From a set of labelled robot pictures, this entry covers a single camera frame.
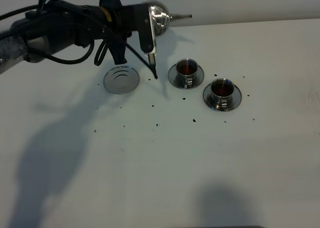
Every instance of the white wall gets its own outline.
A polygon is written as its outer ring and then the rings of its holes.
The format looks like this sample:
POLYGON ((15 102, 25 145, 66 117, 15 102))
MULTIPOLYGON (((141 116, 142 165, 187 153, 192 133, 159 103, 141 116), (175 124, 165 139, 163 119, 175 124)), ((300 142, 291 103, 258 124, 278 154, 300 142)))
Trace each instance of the white wall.
MULTIPOLYGON (((66 0, 96 5, 99 0, 66 0)), ((121 0, 124 5, 146 0, 121 0)), ((159 0, 172 13, 192 13, 193 19, 176 25, 202 25, 271 20, 320 18, 320 0, 159 0)), ((0 0, 5 13, 38 0, 0 0)))

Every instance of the metal disc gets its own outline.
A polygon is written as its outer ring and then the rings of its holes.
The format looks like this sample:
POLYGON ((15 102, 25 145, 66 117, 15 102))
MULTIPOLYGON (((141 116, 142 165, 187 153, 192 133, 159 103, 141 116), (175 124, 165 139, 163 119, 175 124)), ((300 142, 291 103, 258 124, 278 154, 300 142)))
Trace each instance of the metal disc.
POLYGON ((232 103, 228 103, 227 107, 222 107, 219 103, 214 100, 208 99, 208 95, 211 93, 211 83, 208 84, 203 91, 203 100, 208 107, 217 112, 229 112, 237 108, 242 100, 242 94, 239 88, 234 85, 234 91, 232 93, 232 103))
POLYGON ((168 72, 169 81, 174 87, 182 90, 193 89, 200 86, 204 81, 205 73, 200 65, 198 65, 198 69, 196 71, 196 79, 192 82, 192 85, 179 82, 179 80, 177 79, 177 69, 175 66, 176 64, 174 64, 168 72))
POLYGON ((127 94, 139 85, 140 77, 130 66, 117 66, 109 70, 104 76, 105 88, 113 94, 127 94))

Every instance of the metal cup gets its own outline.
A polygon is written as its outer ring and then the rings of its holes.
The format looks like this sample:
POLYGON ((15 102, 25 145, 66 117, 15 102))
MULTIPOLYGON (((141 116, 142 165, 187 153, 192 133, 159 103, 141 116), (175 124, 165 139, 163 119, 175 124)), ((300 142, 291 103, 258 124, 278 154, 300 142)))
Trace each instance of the metal cup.
POLYGON ((242 95, 239 88, 231 80, 218 78, 204 89, 203 99, 211 109, 227 112, 240 105, 242 95))
POLYGON ((229 79, 215 79, 210 85, 209 99, 220 104, 223 108, 233 104, 232 94, 235 90, 235 85, 229 79))
POLYGON ((185 86, 192 86, 197 79, 199 65, 193 59, 182 59, 175 64, 176 81, 185 86))

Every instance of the yellow band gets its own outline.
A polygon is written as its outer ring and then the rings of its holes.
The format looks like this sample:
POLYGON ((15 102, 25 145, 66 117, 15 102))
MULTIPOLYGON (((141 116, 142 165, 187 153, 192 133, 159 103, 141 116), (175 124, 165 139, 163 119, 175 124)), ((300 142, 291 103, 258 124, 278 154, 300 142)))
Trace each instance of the yellow band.
POLYGON ((109 12, 103 8, 102 6, 99 6, 99 8, 103 11, 103 13, 105 14, 106 16, 106 19, 108 20, 108 22, 112 22, 112 19, 111 19, 111 15, 109 14, 109 12))

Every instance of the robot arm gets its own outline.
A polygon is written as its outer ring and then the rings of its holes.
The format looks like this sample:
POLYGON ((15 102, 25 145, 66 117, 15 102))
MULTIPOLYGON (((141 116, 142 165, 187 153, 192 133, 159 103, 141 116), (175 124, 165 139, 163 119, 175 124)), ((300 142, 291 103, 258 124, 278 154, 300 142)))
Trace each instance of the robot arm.
POLYGON ((0 74, 23 60, 37 63, 47 58, 63 64, 78 64, 92 53, 94 40, 103 40, 95 65, 101 64, 108 49, 116 65, 126 63, 127 47, 157 78, 155 32, 148 4, 122 6, 120 0, 100 0, 100 6, 89 6, 63 0, 46 1, 39 0, 36 11, 28 11, 24 19, 0 33, 0 74), (134 31, 138 32, 140 48, 149 63, 127 44, 127 38, 134 31), (70 45, 90 48, 77 60, 52 56, 70 45))

